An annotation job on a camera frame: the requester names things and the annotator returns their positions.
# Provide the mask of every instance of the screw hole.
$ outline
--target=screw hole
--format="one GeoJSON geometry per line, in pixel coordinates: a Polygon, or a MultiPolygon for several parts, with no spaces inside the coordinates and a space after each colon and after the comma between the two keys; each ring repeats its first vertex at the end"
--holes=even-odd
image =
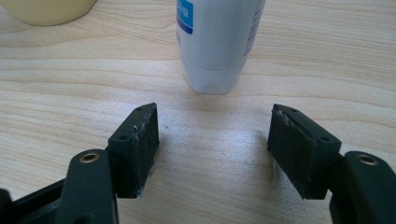
{"type": "Polygon", "coordinates": [[[364,164],[367,164],[367,165],[378,165],[378,161],[376,159],[374,159],[373,157],[371,157],[371,156],[366,156],[366,155],[360,154],[360,155],[357,155],[356,157],[358,158],[358,160],[360,162],[362,162],[364,164]]]}
{"type": "Polygon", "coordinates": [[[320,137],[320,140],[323,142],[330,142],[330,138],[328,137],[320,137]]]}
{"type": "Polygon", "coordinates": [[[82,156],[81,158],[79,158],[79,161],[82,163],[89,163],[98,160],[99,157],[100,156],[97,153],[88,153],[82,156]]]}
{"type": "Polygon", "coordinates": [[[127,135],[122,135],[122,136],[119,137],[119,139],[120,139],[121,141],[125,141],[125,140],[128,139],[128,136],[127,136],[127,135]]]}
{"type": "Polygon", "coordinates": [[[78,217],[74,224],[90,224],[93,222],[93,214],[85,214],[78,217]]]}

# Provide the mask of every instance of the yellow cup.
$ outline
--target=yellow cup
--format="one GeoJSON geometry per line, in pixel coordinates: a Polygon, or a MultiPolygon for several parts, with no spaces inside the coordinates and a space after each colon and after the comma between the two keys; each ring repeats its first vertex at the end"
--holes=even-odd
{"type": "Polygon", "coordinates": [[[95,2],[96,0],[0,0],[0,6],[22,22],[49,26],[84,16],[95,2]]]}

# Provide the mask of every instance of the bottle label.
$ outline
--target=bottle label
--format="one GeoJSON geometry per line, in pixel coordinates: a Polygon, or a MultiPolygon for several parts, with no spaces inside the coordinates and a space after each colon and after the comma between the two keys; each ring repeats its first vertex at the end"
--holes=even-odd
{"type": "Polygon", "coordinates": [[[192,35],[194,5],[187,0],[177,0],[177,23],[187,34],[192,35]]]}
{"type": "Polygon", "coordinates": [[[250,28],[250,34],[248,36],[247,47],[245,49],[244,56],[247,56],[250,53],[251,49],[253,48],[254,39],[256,37],[257,30],[259,29],[260,19],[262,18],[262,11],[264,10],[264,4],[265,4],[265,0],[261,2],[261,4],[257,8],[256,13],[254,14],[254,19],[250,28]]]}

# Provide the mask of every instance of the white bottle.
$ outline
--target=white bottle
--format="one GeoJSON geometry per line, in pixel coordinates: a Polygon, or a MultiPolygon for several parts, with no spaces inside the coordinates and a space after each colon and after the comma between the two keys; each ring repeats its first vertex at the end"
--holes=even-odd
{"type": "Polygon", "coordinates": [[[184,76],[198,93],[226,94],[253,47],[265,0],[177,0],[184,76]]]}

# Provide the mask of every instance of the wood grain surface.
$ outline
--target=wood grain surface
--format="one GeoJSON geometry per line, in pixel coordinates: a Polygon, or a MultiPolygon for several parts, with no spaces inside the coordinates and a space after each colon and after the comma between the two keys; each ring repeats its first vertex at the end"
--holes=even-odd
{"type": "Polygon", "coordinates": [[[120,223],[332,223],[266,151],[273,104],[289,105],[396,170],[396,2],[267,0],[243,74],[224,96],[182,75],[176,0],[98,0],[34,27],[0,7],[0,188],[13,199],[65,177],[156,102],[160,148],[120,223]]]}

